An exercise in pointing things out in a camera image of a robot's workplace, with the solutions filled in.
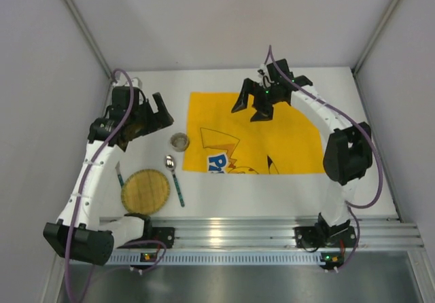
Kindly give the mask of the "spoon with green handle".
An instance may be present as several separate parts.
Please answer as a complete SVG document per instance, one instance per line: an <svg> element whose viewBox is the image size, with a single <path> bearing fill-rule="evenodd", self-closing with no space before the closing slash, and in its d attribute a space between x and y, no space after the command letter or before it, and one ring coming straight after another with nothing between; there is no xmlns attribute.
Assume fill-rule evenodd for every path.
<svg viewBox="0 0 435 303"><path fill-rule="evenodd" d="M181 188L179 186L179 182L177 180L177 176L176 176L176 161L174 159L174 157L172 155L166 155L164 158L164 165L165 167L171 172L173 181L174 181L174 185L175 185L175 189L177 192L177 196L179 199L179 203L181 205L181 207L185 207L185 202L184 202L184 197L182 195L181 192Z"/></svg>

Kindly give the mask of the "yellow cartoon placemat cloth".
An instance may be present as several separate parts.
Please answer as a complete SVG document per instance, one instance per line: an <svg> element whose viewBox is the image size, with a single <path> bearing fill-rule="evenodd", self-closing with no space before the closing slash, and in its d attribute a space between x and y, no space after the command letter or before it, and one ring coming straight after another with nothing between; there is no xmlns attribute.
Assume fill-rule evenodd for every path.
<svg viewBox="0 0 435 303"><path fill-rule="evenodd" d="M257 175L324 172L320 133L305 116L279 103L271 121L252 122L253 107L231 112L237 97L231 92L190 95L185 171Z"/></svg>

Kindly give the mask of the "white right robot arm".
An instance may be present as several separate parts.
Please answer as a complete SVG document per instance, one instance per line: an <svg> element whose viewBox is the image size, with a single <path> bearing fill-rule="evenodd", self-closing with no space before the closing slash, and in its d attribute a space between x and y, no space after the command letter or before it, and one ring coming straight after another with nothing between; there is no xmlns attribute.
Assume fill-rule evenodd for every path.
<svg viewBox="0 0 435 303"><path fill-rule="evenodd" d="M287 103L303 114L326 140L323 168L330 182L325 202L313 226L296 229L297 246L314 252L351 240L349 204L356 184L372 166L371 129L365 122L353 125L328 108L305 75L295 76L285 59L258 69L260 81L246 78L232 112L242 111L253 97L252 122L271 121L274 106Z"/></svg>

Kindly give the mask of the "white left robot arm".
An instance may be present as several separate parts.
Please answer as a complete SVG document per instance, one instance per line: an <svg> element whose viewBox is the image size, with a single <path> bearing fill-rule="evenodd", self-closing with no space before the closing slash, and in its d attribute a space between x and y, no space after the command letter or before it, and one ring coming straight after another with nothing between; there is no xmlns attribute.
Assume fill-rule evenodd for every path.
<svg viewBox="0 0 435 303"><path fill-rule="evenodd" d="M152 96L156 111L140 88L116 86L105 116L91 124L73 192L56 222L46 223L43 229L43 237L60 257L103 266L114 249L151 238L149 213L127 213L105 225L100 216L109 178L128 143L174 123L161 94Z"/></svg>

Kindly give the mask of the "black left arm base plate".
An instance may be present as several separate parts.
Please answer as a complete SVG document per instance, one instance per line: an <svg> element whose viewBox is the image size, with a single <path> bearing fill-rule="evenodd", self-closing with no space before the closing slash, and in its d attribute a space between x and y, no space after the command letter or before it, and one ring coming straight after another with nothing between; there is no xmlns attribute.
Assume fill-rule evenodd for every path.
<svg viewBox="0 0 435 303"><path fill-rule="evenodd" d="M120 249L161 249L162 245L157 241L164 243L167 249L171 249L175 242L175 228L153 227L149 235L131 240L122 245Z"/></svg>

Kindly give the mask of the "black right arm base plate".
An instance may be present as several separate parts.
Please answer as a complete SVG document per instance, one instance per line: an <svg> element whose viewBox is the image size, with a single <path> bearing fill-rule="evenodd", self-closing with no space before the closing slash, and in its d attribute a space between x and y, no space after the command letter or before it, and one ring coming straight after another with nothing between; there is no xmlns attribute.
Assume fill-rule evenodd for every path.
<svg viewBox="0 0 435 303"><path fill-rule="evenodd" d="M296 246L301 249L340 248L344 244L350 248L356 243L353 226L299 226L294 228Z"/></svg>

